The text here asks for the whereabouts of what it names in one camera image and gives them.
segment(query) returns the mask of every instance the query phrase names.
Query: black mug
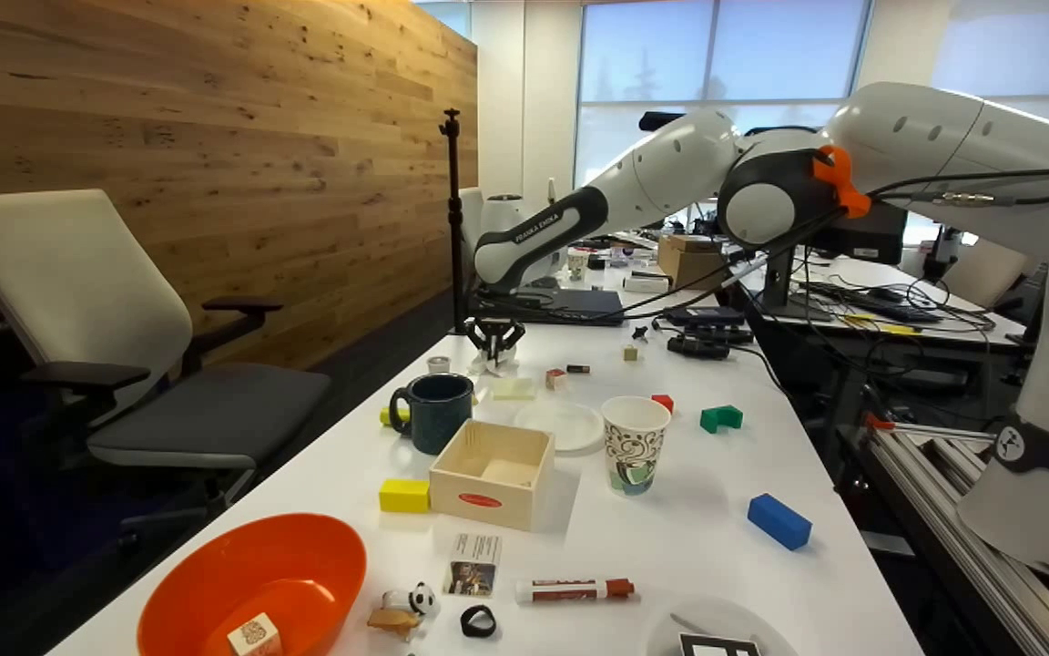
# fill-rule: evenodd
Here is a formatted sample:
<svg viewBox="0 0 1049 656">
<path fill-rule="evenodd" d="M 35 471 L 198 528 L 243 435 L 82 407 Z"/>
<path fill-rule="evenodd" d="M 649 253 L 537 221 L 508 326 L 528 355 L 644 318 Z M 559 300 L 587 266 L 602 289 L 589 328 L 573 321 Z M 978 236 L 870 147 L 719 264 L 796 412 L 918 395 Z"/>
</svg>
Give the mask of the black mug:
<svg viewBox="0 0 1049 656">
<path fill-rule="evenodd" d="M 390 398 L 390 428 L 426 454 L 443 452 L 451 435 L 473 414 L 473 384 L 462 375 L 424 375 Z"/>
</svg>

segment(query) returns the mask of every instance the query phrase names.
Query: white wall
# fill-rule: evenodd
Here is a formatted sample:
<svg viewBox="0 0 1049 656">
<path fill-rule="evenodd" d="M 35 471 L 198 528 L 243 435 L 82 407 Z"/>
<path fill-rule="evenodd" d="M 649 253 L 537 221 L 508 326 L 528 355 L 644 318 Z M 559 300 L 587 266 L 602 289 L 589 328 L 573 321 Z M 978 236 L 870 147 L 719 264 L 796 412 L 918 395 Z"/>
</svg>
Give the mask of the white wall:
<svg viewBox="0 0 1049 656">
<path fill-rule="evenodd" d="M 953 0 L 874 0 L 859 43 L 855 89 L 874 80 L 933 83 L 952 10 Z"/>
<path fill-rule="evenodd" d="M 874 0 L 855 83 L 933 83 L 953 0 Z M 573 186 L 578 0 L 473 0 L 482 47 L 482 190 L 544 203 Z"/>
<path fill-rule="evenodd" d="M 473 0 L 482 190 L 544 203 L 573 186 L 578 0 Z"/>
</svg>

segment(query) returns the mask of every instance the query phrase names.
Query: wooden box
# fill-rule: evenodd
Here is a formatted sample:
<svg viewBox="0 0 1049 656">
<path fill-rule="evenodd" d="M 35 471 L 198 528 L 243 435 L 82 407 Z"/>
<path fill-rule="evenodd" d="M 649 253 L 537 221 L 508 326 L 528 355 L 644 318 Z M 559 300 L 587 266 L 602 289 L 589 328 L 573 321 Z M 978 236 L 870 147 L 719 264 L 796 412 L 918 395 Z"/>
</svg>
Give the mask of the wooden box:
<svg viewBox="0 0 1049 656">
<path fill-rule="evenodd" d="M 658 268 L 684 289 L 719 289 L 726 281 L 720 243 L 711 236 L 677 236 L 658 242 Z"/>
<path fill-rule="evenodd" d="M 469 420 L 431 471 L 431 508 L 436 515 L 537 528 L 550 462 L 550 435 Z"/>
</svg>

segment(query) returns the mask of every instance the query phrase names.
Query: computer monitor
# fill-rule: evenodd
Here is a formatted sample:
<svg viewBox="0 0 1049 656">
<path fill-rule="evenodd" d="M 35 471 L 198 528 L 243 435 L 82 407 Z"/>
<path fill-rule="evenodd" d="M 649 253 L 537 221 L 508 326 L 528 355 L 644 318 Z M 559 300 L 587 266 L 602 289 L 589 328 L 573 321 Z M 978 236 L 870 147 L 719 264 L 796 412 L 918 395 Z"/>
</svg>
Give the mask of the computer monitor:
<svg viewBox="0 0 1049 656">
<path fill-rule="evenodd" d="M 804 243 L 820 256 L 848 256 L 870 264 L 901 264 L 907 210 L 874 203 L 867 219 L 837 219 Z"/>
<path fill-rule="evenodd" d="M 901 264 L 904 226 L 907 226 L 904 207 L 874 203 L 870 216 L 837 219 L 816 228 L 813 236 L 804 236 L 803 243 L 827 258 L 851 256 L 851 258 L 870 258 L 870 264 Z M 796 249 L 799 243 L 786 243 L 770 256 L 762 310 L 771 318 L 820 321 L 827 315 L 813 306 L 810 295 L 791 295 Z"/>
</svg>

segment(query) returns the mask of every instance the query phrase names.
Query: window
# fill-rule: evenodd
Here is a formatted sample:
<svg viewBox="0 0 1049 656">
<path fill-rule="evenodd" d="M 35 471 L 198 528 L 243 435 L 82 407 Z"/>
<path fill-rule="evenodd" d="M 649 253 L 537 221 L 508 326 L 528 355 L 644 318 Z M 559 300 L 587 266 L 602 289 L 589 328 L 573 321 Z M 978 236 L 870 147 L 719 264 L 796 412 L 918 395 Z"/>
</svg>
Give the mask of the window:
<svg viewBox="0 0 1049 656">
<path fill-rule="evenodd" d="M 443 21 L 458 35 L 473 35 L 473 6 L 467 0 L 417 0 L 426 16 Z"/>
<path fill-rule="evenodd" d="M 851 89 L 867 0 L 599 0 L 582 21 L 576 180 L 641 137 L 644 111 L 736 130 L 823 123 Z"/>
<path fill-rule="evenodd" d="M 1049 117 L 1049 0 L 959 0 L 938 83 Z"/>
</svg>

